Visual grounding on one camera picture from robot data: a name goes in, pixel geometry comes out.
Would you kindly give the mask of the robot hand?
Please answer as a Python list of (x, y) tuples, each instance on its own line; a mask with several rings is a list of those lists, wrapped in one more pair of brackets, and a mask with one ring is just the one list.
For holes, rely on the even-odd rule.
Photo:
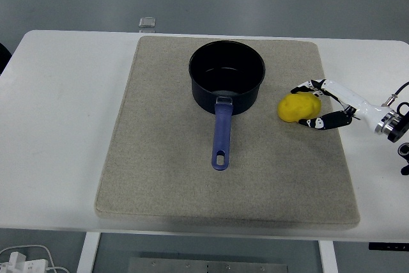
[(352, 90), (328, 79), (306, 81), (291, 90), (292, 94), (310, 93), (315, 97), (328, 96), (339, 102), (343, 110), (334, 111), (311, 120), (301, 119), (302, 125), (328, 130), (347, 126), (353, 118), (364, 120), (371, 131), (390, 135), (397, 113), (387, 105), (373, 105)]

